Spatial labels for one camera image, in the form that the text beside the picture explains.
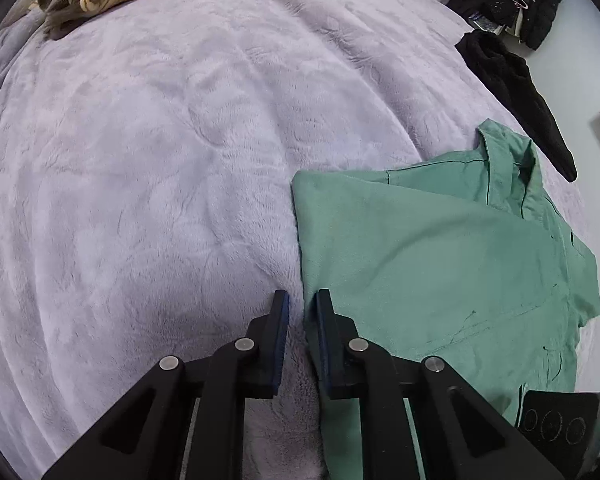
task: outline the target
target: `green fabric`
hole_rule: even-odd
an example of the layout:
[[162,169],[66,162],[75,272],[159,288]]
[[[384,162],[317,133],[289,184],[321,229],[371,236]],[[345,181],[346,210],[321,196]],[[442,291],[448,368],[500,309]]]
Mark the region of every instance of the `green fabric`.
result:
[[[439,355],[514,422],[521,386],[573,391],[578,328],[600,314],[596,262],[542,188],[531,141],[478,130],[476,150],[404,170],[296,174],[305,325],[315,360],[311,304],[328,288],[361,337]],[[323,398],[321,417],[331,478],[361,479],[357,402]]]

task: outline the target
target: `circle marking on black device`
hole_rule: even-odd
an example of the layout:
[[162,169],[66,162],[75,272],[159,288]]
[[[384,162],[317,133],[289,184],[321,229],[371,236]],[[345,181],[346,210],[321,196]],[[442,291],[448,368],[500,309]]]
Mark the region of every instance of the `circle marking on black device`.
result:
[[583,439],[585,433],[587,433],[587,423],[581,416],[578,416],[567,426],[567,431],[564,432],[564,438],[568,444],[575,446]]
[[533,408],[525,413],[525,418],[522,420],[522,428],[525,431],[533,431],[538,425],[538,412]]
[[540,424],[540,435],[548,442],[553,442],[562,431],[562,414],[550,410],[544,414]]

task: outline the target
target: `triangular cutout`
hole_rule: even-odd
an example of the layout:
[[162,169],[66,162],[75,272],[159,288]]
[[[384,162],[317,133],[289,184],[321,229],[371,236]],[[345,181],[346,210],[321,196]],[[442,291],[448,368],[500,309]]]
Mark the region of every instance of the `triangular cutout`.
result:
[[153,388],[138,397],[131,407],[106,429],[102,435],[102,445],[125,454],[132,454],[140,441],[142,428],[144,428],[154,398],[155,390]]
[[504,437],[488,423],[460,390],[453,388],[449,395],[471,456],[478,458],[504,447]]

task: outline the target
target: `plush bedspread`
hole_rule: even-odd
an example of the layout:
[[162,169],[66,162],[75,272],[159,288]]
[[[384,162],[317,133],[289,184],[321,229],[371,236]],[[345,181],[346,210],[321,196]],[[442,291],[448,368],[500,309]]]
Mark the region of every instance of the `plush bedspread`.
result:
[[0,32],[0,448],[39,478],[160,357],[211,354],[285,288],[244,475],[319,478],[290,180],[520,131],[455,50],[467,25],[434,0],[137,0],[59,41],[39,21]]

